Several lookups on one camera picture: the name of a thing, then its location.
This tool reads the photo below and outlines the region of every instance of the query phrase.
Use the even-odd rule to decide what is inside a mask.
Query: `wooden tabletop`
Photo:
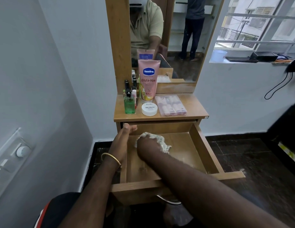
[[[135,114],[126,114],[124,111],[124,100],[123,95],[118,94],[116,100],[114,122],[139,122],[139,121],[165,121],[165,120],[185,120],[185,119],[204,119],[209,115],[203,108],[199,100],[194,94],[156,94],[156,96],[162,95],[177,95],[180,101],[183,103],[185,109],[187,110],[187,115],[181,116],[168,116],[161,117],[159,110],[154,116],[146,116],[141,112],[142,102],[139,99],[139,104],[136,109]]]

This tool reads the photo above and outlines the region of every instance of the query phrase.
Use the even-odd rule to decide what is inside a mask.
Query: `vr headset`
[[[137,7],[143,8],[146,6],[148,0],[130,0],[130,8]]]

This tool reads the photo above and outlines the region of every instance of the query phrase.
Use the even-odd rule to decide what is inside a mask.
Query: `drawer handle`
[[[181,202],[171,202],[171,201],[168,201],[168,200],[162,198],[162,197],[159,196],[159,195],[156,195],[156,196],[157,196],[158,198],[162,199],[163,201],[165,201],[166,203],[171,204],[171,205],[180,205],[180,204],[181,204]]]

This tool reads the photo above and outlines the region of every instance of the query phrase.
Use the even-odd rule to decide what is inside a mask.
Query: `glass bottle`
[[[129,90],[127,90],[126,96],[124,97],[124,110],[126,114],[135,113],[135,99]]]

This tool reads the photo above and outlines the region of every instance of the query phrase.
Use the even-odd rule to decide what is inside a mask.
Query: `black box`
[[[253,52],[250,59],[258,60],[259,62],[274,62],[278,55],[272,52]]]

